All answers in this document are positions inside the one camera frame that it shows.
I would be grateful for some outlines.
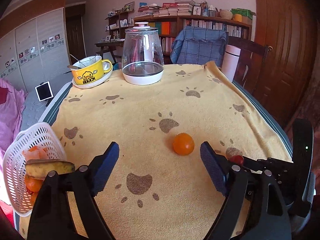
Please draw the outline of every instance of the tablet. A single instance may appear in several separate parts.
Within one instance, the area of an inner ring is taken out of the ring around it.
[[[36,92],[40,102],[49,98],[53,98],[49,81],[37,86]]]

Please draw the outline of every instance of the dark brown door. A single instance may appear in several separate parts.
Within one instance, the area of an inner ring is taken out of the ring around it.
[[[306,1],[257,0],[255,42],[271,48],[265,64],[255,69],[258,80],[247,89],[285,127],[308,85],[316,55],[316,20]]]
[[[66,29],[69,53],[79,60],[85,58],[81,15],[66,18]],[[72,64],[77,62],[73,57],[70,58]]]

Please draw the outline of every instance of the mug handle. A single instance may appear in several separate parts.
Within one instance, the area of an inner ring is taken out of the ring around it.
[[[107,69],[104,69],[104,67],[103,67],[103,71],[105,73],[110,72],[112,70],[112,68],[113,68],[112,62],[110,60],[108,60],[108,59],[103,59],[102,62],[108,62],[110,64],[110,66]]]

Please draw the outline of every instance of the blue gripper pad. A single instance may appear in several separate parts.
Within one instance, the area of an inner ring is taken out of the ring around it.
[[[217,155],[211,148],[208,142],[204,142],[200,146],[200,157],[210,175],[210,178],[218,192],[222,195],[227,196],[228,190],[226,187],[227,175],[224,173],[223,169],[220,167]]]
[[[102,156],[102,164],[98,168],[96,175],[93,177],[93,188],[91,192],[94,196],[96,196],[98,192],[103,191],[113,167],[116,165],[116,162],[119,158],[119,145],[115,142],[112,142],[106,152],[101,155],[101,157]]]

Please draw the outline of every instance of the green container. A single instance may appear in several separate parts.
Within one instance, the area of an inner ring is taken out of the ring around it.
[[[249,19],[252,20],[252,12],[250,10],[237,8],[237,9],[231,9],[231,12],[232,14],[241,14],[242,16],[247,16],[249,17]]]

